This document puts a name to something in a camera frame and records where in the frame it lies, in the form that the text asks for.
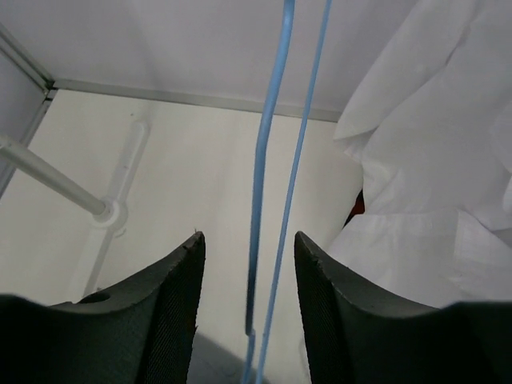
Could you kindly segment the light blue wire hanger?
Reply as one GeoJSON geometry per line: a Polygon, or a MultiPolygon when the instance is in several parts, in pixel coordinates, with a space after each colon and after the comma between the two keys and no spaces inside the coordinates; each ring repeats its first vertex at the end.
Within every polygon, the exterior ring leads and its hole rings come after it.
{"type": "Polygon", "coordinates": [[[259,352],[256,372],[252,372],[254,352],[256,346],[256,333],[254,330],[254,308],[255,293],[258,274],[258,256],[260,247],[261,221],[263,208],[263,191],[266,171],[266,154],[270,138],[270,128],[272,125],[278,95],[282,84],[282,78],[286,68],[290,41],[294,24],[295,1],[285,1],[283,4],[282,27],[278,42],[278,49],[274,60],[274,66],[270,76],[270,82],[266,92],[266,98],[262,109],[262,117],[258,129],[258,137],[254,155],[254,173],[253,190],[251,199],[250,216],[250,242],[248,254],[248,274],[246,289],[246,316],[245,316],[245,335],[248,337],[246,350],[246,359],[243,366],[241,377],[242,383],[261,383],[264,379],[264,370],[266,356],[270,341],[270,331],[273,322],[275,301],[278,292],[278,284],[282,268],[283,253],[286,243],[286,235],[290,219],[290,211],[294,196],[294,188],[298,174],[298,166],[302,154],[303,143],[306,134],[308,118],[310,116],[311,104],[314,97],[314,88],[318,76],[319,64],[322,56],[328,21],[330,17],[332,1],[327,0],[322,14],[322,24],[319,31],[318,42],[316,45],[315,56],[313,60],[310,80],[306,94],[306,100],[302,109],[302,120],[298,133],[298,140],[295,147],[290,178],[288,182],[284,211],[282,215],[282,224],[278,238],[278,247],[274,262],[274,272],[270,284],[270,295],[266,311],[265,324],[263,328],[262,343],[259,352]]]}

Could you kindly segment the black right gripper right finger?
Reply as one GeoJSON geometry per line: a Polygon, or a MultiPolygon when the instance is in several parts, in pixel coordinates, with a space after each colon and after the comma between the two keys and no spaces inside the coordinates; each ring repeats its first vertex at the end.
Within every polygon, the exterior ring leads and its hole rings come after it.
{"type": "Polygon", "coordinates": [[[345,267],[301,232],[294,264],[312,382],[510,382],[508,302],[441,309],[413,302],[345,267]]]}

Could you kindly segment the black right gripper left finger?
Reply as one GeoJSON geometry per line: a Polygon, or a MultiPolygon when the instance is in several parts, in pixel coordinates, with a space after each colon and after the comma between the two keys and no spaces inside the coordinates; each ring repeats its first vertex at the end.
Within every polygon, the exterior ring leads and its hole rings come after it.
{"type": "Polygon", "coordinates": [[[4,383],[184,383],[206,260],[202,233],[76,303],[1,297],[4,383]]]}

